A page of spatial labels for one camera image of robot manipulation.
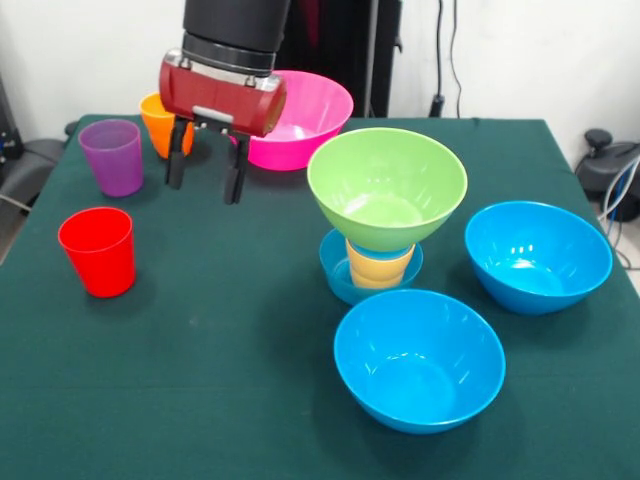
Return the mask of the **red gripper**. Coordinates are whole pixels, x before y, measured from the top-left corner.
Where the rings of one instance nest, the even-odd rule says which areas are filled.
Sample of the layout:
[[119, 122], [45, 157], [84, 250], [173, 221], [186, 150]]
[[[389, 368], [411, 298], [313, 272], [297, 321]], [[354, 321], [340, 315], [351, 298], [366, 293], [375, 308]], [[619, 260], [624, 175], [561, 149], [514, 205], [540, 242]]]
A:
[[286, 80], [276, 74], [257, 77], [199, 63], [176, 48], [161, 63], [159, 93], [164, 108], [178, 116], [171, 131], [165, 184], [180, 189], [185, 170], [183, 141], [188, 120], [212, 121], [245, 134], [229, 147], [224, 201], [240, 202], [248, 166], [249, 136], [274, 130], [284, 110]]

